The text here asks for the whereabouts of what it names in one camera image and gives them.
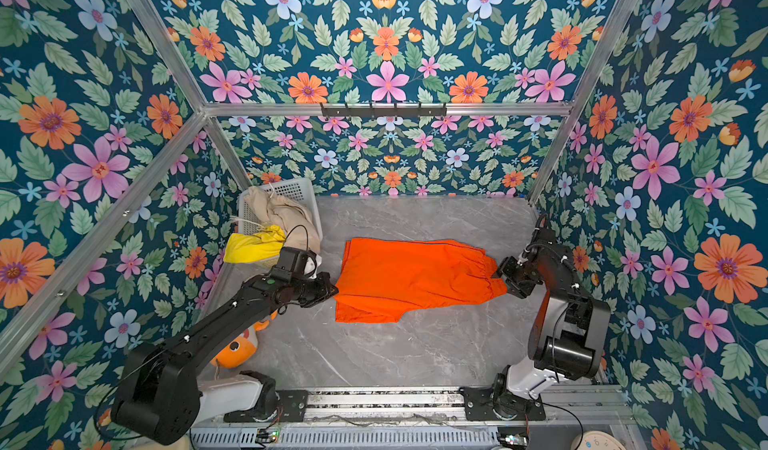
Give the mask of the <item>orange shorts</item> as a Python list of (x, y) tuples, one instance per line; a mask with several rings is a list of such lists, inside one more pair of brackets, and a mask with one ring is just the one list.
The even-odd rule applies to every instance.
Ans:
[(496, 261), (456, 241), (354, 238), (336, 283), (339, 323), (397, 323), (408, 312), (480, 305), (507, 293)]

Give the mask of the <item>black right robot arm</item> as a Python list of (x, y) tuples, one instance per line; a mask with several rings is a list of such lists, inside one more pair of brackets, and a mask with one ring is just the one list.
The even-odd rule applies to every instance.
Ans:
[(530, 330), (527, 356), (497, 375), (493, 402), (527, 404), (563, 380), (595, 377), (611, 310), (584, 289), (575, 258), (557, 241), (546, 214), (538, 216), (520, 256), (505, 258), (494, 276), (517, 298), (526, 299), (539, 287), (544, 296)]

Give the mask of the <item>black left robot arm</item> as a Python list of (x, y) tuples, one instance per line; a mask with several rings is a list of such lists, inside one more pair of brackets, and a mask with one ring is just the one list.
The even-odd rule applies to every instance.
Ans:
[(188, 330), (133, 349), (115, 389), (112, 421), (170, 445), (199, 421), (256, 407), (269, 378), (238, 375), (204, 386), (198, 376), (253, 324), (291, 305), (311, 308), (337, 294), (316, 257), (308, 249), (282, 248), (268, 272), (246, 279), (232, 298)]

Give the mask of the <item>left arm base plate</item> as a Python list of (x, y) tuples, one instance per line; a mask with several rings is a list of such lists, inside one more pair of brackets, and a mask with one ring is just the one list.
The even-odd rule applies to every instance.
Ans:
[(306, 390), (267, 390), (247, 410), (224, 415), (227, 423), (296, 423), (302, 422), (308, 407)]

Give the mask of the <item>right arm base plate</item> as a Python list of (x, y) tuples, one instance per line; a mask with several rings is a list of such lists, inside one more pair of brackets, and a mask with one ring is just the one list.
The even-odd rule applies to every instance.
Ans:
[(546, 413), (540, 400), (518, 397), (492, 387), (460, 387), (468, 421), (544, 421)]

